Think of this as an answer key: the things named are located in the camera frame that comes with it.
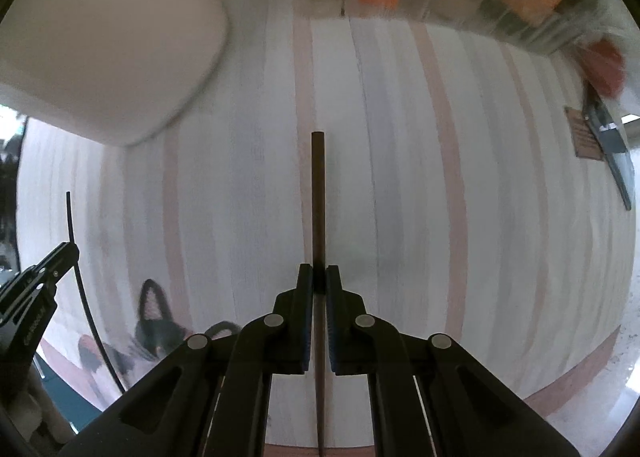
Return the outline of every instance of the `black tool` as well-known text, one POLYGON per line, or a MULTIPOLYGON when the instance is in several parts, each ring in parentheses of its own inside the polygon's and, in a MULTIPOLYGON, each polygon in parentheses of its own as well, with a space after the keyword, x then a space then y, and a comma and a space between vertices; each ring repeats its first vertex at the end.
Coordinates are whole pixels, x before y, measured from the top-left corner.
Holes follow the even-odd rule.
MULTIPOLYGON (((326 319, 332 371, 367 376, 378 457, 578 457, 562 435, 450 337, 400 334, 367 314, 360 295, 342 289, 338 267, 325 268, 322 135, 316 133, 313 143, 314 265, 300 265, 296 288, 280 293, 272 313, 238 334, 213 341, 205 334, 189 337, 60 457, 261 456, 271 377, 308 370, 313 314, 316 327, 326 319)), ((38 324, 38 340, 44 325, 38 324)), ((324 331, 316 331, 315 350, 323 358, 318 337, 323 341, 324 331)), ((316 398, 324 403, 323 365, 316 371, 316 398)), ((317 415, 323 453, 324 405, 317 415)), ((5 427, 0 409, 0 437, 11 442, 8 454, 29 456, 15 431, 5 427)))
POLYGON ((0 397, 10 401, 24 382, 49 321, 60 278, 78 262, 78 247, 62 243, 42 262, 0 288, 0 397))

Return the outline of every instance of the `black wire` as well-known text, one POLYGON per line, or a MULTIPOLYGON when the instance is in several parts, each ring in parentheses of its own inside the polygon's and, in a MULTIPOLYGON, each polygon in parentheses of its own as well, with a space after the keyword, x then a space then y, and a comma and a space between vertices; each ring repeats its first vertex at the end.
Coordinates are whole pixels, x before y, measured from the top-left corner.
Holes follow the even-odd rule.
MULTIPOLYGON (((69 230, 69 240, 75 243, 74 238, 74 223, 71 218, 71 192, 66 193, 66 225, 69 230)), ((74 265, 74 273, 76 274, 76 283, 78 284, 78 291, 80 293, 80 300, 82 301, 82 308, 84 309, 84 315, 86 316, 87 322, 89 322, 89 329, 91 329, 91 334, 94 336, 95 343, 98 345, 98 350, 102 355, 102 359, 104 363, 107 365, 109 373, 113 378, 118 389, 120 389, 121 393, 125 393, 126 390, 122 386, 120 378, 118 374, 116 374, 116 370, 111 365, 111 360, 107 355, 107 351, 104 349, 104 345, 102 345, 102 341, 100 340, 100 335, 98 334, 98 329, 95 328, 94 317, 91 314, 91 310, 89 309, 89 303, 86 300, 86 293, 84 292, 84 285, 82 284, 82 277, 80 276, 80 266, 76 262, 74 265)))

